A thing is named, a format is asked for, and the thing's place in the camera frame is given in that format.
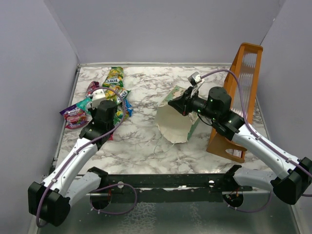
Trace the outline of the green paper gift bag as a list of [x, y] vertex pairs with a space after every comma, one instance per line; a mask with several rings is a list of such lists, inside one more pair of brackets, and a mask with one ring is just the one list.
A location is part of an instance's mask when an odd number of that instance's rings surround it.
[[199, 118], [195, 113], [183, 116], [168, 104], [170, 100], [181, 96], [185, 90], [185, 88], [175, 86], [162, 100], [156, 111], [155, 123], [161, 137], [173, 145], [186, 143], [199, 124]]

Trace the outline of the blue Oreo packet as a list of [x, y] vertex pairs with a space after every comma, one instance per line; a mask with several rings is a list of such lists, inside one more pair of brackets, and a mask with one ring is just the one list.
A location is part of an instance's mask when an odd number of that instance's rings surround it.
[[125, 102], [127, 114], [129, 115], [129, 117], [131, 117], [133, 115], [133, 107], [126, 98], [124, 99], [124, 102]]

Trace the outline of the green white snack packet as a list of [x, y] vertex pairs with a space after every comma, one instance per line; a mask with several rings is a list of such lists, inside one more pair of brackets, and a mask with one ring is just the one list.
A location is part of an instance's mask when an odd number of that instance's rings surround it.
[[[126, 120], [128, 117], [129, 117], [129, 112], [128, 110], [126, 110], [124, 120]], [[123, 118], [123, 109], [121, 107], [118, 107], [117, 112], [115, 113], [115, 117], [114, 117], [114, 125], [118, 124], [122, 118]]]

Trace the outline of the green yellow Fox's candy bag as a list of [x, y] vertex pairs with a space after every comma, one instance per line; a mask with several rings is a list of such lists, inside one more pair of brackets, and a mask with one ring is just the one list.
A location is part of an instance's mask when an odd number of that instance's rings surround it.
[[112, 67], [103, 82], [103, 87], [110, 87], [111, 85], [123, 87], [124, 71], [122, 67]]

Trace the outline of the purple Fox's candy bag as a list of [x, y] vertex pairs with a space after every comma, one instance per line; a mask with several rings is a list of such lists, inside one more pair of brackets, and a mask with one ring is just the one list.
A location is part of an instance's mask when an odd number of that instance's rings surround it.
[[99, 85], [99, 82], [98, 81], [91, 81], [91, 83], [89, 84], [86, 92], [85, 92], [85, 97], [89, 97], [93, 91], [96, 89], [96, 88], [99, 88], [100, 85]]

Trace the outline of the teal snack packet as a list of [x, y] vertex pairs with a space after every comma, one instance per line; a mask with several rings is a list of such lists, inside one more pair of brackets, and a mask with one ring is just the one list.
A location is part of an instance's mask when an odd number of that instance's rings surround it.
[[91, 115], [90, 110], [92, 109], [92, 99], [90, 97], [76, 103], [76, 107], [83, 110], [86, 114]]

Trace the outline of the purple berry candy bag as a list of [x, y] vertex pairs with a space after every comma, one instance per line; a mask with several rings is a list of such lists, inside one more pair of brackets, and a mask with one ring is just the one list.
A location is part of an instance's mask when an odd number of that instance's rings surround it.
[[76, 104], [60, 111], [60, 114], [65, 120], [65, 128], [67, 129], [78, 129], [88, 123], [86, 112], [77, 107]]

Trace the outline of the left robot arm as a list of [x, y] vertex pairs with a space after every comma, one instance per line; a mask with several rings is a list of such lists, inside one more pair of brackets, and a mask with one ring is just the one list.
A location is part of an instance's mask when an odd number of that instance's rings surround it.
[[96, 170], [87, 172], [80, 179], [76, 179], [76, 176], [115, 131], [116, 111], [115, 102], [102, 101], [91, 111], [92, 120], [81, 130], [73, 149], [63, 162], [41, 183], [33, 182], [29, 186], [29, 213], [36, 217], [38, 227], [46, 223], [59, 226], [71, 207], [85, 195], [92, 190], [99, 193], [106, 190], [108, 181]]

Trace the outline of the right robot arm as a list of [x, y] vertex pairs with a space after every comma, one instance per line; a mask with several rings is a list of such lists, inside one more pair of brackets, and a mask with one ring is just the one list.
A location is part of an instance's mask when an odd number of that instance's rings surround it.
[[183, 116], [195, 112], [212, 121], [212, 127], [225, 137], [250, 151], [264, 162], [272, 173], [239, 167], [224, 178], [225, 187], [234, 191], [250, 186], [273, 192], [281, 201], [294, 205], [312, 183], [312, 161], [298, 159], [257, 133], [244, 118], [230, 108], [232, 98], [222, 87], [213, 87], [207, 99], [192, 93], [189, 87], [183, 94], [168, 101]]

